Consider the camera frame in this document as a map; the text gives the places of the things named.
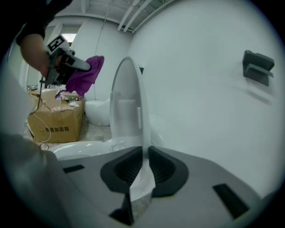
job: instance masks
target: black rectangular slot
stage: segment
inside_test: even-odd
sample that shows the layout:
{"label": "black rectangular slot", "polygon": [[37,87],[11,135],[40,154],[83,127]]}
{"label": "black rectangular slot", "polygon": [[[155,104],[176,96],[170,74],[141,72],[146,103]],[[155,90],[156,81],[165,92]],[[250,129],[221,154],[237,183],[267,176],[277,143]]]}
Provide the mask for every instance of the black rectangular slot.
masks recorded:
{"label": "black rectangular slot", "polygon": [[80,169],[84,169],[84,168],[85,167],[83,165],[76,165],[76,166],[70,166],[70,167],[64,168],[63,171],[65,173],[71,173],[71,172],[74,172],[74,171],[77,171]]}
{"label": "black rectangular slot", "polygon": [[238,218],[249,210],[248,206],[245,205],[245,203],[225,183],[215,185],[213,186],[213,189],[234,219]]}

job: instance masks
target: toilet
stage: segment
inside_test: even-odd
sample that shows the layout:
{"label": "toilet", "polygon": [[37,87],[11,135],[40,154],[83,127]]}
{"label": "toilet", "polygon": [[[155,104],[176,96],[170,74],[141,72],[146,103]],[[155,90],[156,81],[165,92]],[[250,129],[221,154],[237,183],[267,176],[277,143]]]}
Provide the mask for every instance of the toilet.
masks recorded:
{"label": "toilet", "polygon": [[112,138],[106,142],[70,142],[50,150],[60,160],[120,151],[129,147],[151,145],[147,97],[142,74],[135,62],[124,58],[118,66],[110,98],[87,101],[85,113],[91,124],[111,127]]}
{"label": "toilet", "polygon": [[85,114],[88,121],[97,126],[110,126],[110,98],[105,101],[85,102]]}

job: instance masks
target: gray wall-mounted holder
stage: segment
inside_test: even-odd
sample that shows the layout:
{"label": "gray wall-mounted holder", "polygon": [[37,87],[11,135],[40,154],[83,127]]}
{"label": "gray wall-mounted holder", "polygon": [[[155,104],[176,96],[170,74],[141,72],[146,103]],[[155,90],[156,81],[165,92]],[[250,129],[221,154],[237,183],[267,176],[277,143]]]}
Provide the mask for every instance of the gray wall-mounted holder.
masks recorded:
{"label": "gray wall-mounted holder", "polygon": [[274,66],[274,60],[272,58],[246,50],[244,52],[242,65],[244,77],[269,86],[268,76],[273,77],[273,74],[270,72]]}

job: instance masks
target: white pipe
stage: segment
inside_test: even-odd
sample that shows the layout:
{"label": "white pipe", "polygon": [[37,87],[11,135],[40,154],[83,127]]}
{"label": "white pipe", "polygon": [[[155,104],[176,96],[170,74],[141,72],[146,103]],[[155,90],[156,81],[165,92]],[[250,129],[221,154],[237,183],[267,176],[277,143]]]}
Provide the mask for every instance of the white pipe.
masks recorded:
{"label": "white pipe", "polygon": [[128,8],[128,10],[126,11],[123,19],[121,20],[120,24],[119,24],[119,27],[118,27],[118,31],[121,30],[122,26],[124,25],[127,17],[129,16],[129,14],[132,12],[132,10],[134,9],[134,7],[139,3],[140,0],[134,0],[132,2],[132,4],[130,5],[130,7]]}
{"label": "white pipe", "polygon": [[156,10],[154,10],[150,15],[148,15],[146,17],[146,19],[144,19],[134,30],[132,33],[135,33],[135,31],[138,30],[139,27],[141,27],[149,18],[151,18],[154,14],[156,14],[159,10],[161,10],[162,8],[166,7],[168,4],[177,1],[177,0],[169,0],[167,3],[161,5],[160,7],[158,7]]}
{"label": "white pipe", "polygon": [[124,28],[124,32],[126,32],[129,28],[129,26],[133,23],[134,19],[136,19],[136,17],[141,13],[141,11],[148,6],[148,4],[151,2],[152,0],[146,0],[137,10],[137,12],[135,12],[135,14],[132,16],[132,18],[129,20],[129,22],[127,23],[126,27]]}

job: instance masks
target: purple cloth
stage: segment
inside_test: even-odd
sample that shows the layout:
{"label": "purple cloth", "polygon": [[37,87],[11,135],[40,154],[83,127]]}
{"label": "purple cloth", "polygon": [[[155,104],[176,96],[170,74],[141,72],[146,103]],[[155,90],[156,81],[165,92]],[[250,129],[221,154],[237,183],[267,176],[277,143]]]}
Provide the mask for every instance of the purple cloth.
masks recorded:
{"label": "purple cloth", "polygon": [[76,70],[66,83],[66,91],[72,93],[76,91],[79,96],[84,96],[95,83],[98,74],[104,63],[104,56],[93,56],[86,60],[91,65],[91,70],[84,72]]}

